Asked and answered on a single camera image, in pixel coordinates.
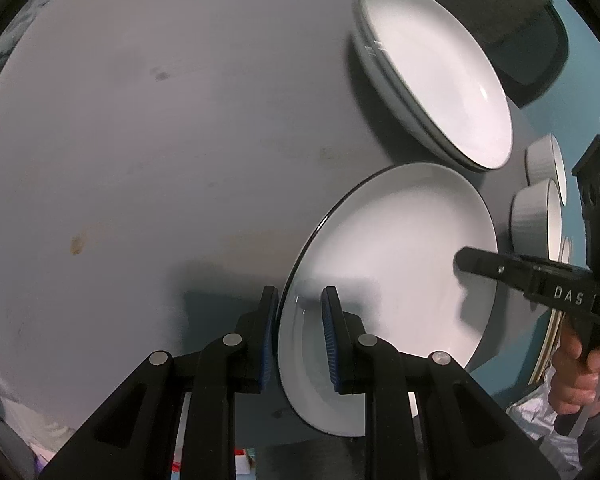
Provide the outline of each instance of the brown stain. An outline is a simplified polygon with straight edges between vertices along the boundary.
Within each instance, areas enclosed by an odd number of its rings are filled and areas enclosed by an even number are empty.
[[[80,233],[79,235],[71,238],[71,254],[73,256],[80,254],[86,243],[87,235],[85,233]]]

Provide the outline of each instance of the oval plate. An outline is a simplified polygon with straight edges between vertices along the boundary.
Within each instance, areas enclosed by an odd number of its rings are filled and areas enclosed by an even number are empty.
[[[497,251],[493,222],[474,187],[437,164],[383,170],[334,207],[302,250],[281,298],[278,368],[305,422],[339,436],[365,434],[364,395],[340,396],[330,381],[320,312],[327,285],[337,287],[343,309],[358,314],[367,332],[399,351],[444,350],[468,363],[496,283],[455,268],[464,246]]]

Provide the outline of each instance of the hand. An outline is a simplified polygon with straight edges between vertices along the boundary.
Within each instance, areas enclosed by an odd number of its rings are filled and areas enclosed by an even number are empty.
[[[565,317],[560,329],[560,347],[552,358],[555,375],[549,392],[549,404],[559,415],[577,413],[581,406],[594,402],[600,378],[600,346],[589,353],[586,365],[578,360],[581,353],[582,343]],[[598,413],[600,398],[591,416]]]

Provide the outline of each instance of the gray table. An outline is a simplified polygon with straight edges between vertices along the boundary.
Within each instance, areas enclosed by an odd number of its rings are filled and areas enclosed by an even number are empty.
[[[79,426],[155,349],[201,349],[282,289],[351,187],[434,160],[349,40],[353,0],[56,0],[0,77],[0,374]],[[509,251],[523,149],[468,174]],[[539,311],[498,291],[472,361]],[[312,436],[272,388],[237,401],[237,443]]]

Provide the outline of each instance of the white bowl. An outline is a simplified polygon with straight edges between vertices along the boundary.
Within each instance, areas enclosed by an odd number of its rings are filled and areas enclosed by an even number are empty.
[[[563,237],[562,246],[560,247],[560,262],[563,264],[571,263],[571,253],[573,249],[573,241],[571,238]]]
[[[374,56],[372,82],[383,97],[387,85],[399,96],[397,118],[419,142],[474,171],[506,163],[513,136],[504,90],[448,10],[434,0],[357,0],[356,28],[365,69]],[[390,107],[395,113],[395,99]]]
[[[562,205],[555,182],[548,178],[520,190],[511,205],[513,250],[558,261],[562,244]]]
[[[562,205],[567,205],[567,175],[558,140],[551,134],[535,140],[526,149],[526,178],[530,185],[552,178],[558,186]]]

